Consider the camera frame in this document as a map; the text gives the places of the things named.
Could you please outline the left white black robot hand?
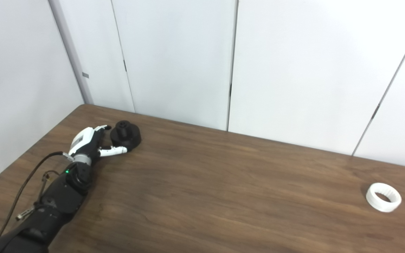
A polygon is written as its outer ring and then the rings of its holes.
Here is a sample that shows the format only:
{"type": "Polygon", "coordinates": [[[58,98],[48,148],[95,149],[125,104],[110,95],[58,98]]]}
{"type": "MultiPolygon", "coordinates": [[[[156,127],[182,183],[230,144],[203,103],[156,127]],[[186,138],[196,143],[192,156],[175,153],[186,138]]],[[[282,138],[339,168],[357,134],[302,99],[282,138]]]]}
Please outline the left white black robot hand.
{"type": "Polygon", "coordinates": [[[73,139],[69,155],[74,162],[82,162],[91,166],[100,157],[125,154],[128,149],[124,146],[102,146],[104,132],[110,130],[110,125],[100,125],[96,128],[85,128],[73,139]]]}

